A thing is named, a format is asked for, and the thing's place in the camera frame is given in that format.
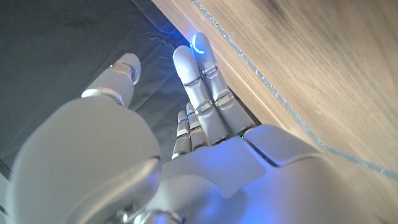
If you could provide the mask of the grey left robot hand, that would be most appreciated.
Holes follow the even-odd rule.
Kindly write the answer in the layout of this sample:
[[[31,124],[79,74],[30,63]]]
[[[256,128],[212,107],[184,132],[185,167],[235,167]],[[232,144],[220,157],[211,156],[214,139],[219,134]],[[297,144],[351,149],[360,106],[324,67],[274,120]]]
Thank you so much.
[[[256,125],[231,94],[205,34],[173,61],[189,103],[172,159],[129,109],[141,64],[124,54],[20,149],[10,223],[377,223],[320,151]]]

